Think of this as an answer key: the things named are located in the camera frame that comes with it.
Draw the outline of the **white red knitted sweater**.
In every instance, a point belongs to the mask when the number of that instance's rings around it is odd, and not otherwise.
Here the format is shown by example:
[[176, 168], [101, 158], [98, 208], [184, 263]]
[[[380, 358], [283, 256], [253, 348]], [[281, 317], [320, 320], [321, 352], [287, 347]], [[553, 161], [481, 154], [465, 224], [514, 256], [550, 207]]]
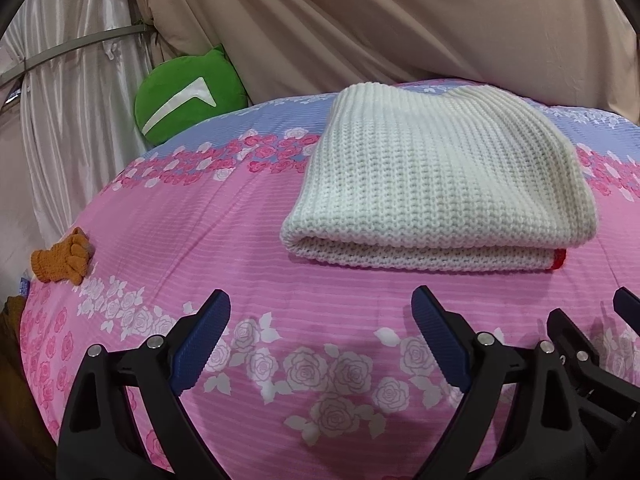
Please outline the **white red knitted sweater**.
[[536, 272], [597, 228], [573, 144], [523, 99], [368, 82], [335, 97], [280, 239], [339, 266]]

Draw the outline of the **green cushion white stripe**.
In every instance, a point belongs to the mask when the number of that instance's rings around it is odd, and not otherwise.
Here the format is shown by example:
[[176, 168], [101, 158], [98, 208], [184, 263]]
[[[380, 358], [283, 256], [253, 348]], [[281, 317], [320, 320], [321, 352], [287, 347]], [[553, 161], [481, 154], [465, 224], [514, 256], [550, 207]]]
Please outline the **green cushion white stripe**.
[[134, 98], [134, 120], [153, 146], [184, 130], [248, 107], [242, 81], [224, 47], [163, 62], [142, 81]]

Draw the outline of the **beige draped curtain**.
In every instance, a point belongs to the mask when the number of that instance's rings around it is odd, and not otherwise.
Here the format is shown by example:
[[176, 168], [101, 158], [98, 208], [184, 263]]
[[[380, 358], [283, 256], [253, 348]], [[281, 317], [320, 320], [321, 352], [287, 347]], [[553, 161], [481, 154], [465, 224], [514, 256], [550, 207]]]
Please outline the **beige draped curtain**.
[[454, 77], [639, 117], [639, 39], [615, 0], [136, 0], [152, 59], [224, 48], [250, 99]]

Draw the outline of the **white satin curtain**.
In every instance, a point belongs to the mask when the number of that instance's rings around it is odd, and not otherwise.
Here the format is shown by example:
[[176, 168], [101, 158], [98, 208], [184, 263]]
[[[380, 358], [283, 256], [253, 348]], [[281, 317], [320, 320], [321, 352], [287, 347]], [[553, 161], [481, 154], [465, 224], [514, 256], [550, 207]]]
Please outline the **white satin curtain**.
[[[17, 62], [134, 22], [132, 0], [25, 0], [1, 43]], [[134, 95], [151, 71], [141, 32], [51, 58], [23, 79], [22, 137], [35, 217], [52, 244], [93, 196], [146, 150]]]

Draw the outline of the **grey curtain tie band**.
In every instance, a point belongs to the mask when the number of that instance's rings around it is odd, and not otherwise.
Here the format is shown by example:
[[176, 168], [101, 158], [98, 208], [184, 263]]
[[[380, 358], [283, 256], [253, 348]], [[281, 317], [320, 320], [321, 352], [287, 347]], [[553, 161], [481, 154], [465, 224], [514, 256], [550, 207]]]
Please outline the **grey curtain tie band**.
[[147, 24], [135, 24], [104, 30], [103, 32], [95, 32], [94, 34], [65, 41], [64, 44], [58, 44], [57, 46], [42, 51], [31, 58], [26, 58], [26, 60], [19, 62], [10, 70], [2, 73], [0, 78], [1, 85], [4, 86], [8, 82], [22, 76], [33, 68], [75, 50], [92, 46], [93, 44], [98, 44], [99, 42], [107, 40], [118, 39], [130, 35], [148, 34], [149, 32], [154, 32], [154, 28], [152, 26]]

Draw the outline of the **orange knitted glove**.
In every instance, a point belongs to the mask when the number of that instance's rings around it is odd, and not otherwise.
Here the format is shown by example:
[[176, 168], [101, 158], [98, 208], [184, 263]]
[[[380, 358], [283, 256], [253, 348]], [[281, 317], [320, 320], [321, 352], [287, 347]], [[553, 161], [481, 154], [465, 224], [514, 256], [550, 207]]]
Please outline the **orange knitted glove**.
[[75, 228], [49, 249], [35, 250], [30, 256], [30, 267], [40, 282], [69, 281], [79, 286], [88, 274], [93, 254], [94, 249], [86, 233]]

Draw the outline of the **pink floral bed sheet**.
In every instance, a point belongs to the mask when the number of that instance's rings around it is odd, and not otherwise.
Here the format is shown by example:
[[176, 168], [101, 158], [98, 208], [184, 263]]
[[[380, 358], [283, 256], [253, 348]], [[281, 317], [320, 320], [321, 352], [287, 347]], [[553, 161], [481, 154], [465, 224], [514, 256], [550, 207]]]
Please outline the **pink floral bed sheet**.
[[93, 344], [136, 348], [215, 289], [230, 323], [182, 395], [235, 479], [407, 479], [460, 399], [409, 310], [428, 286], [447, 309], [528, 347], [560, 308], [610, 373], [636, 382], [639, 339], [614, 313], [639, 287], [639, 129], [589, 108], [546, 115], [576, 146], [598, 203], [597, 237], [543, 274], [446, 275], [297, 262], [279, 232], [332, 96], [277, 100], [202, 122], [134, 160], [77, 217], [96, 248], [81, 285], [34, 283], [23, 363], [57, 434]]

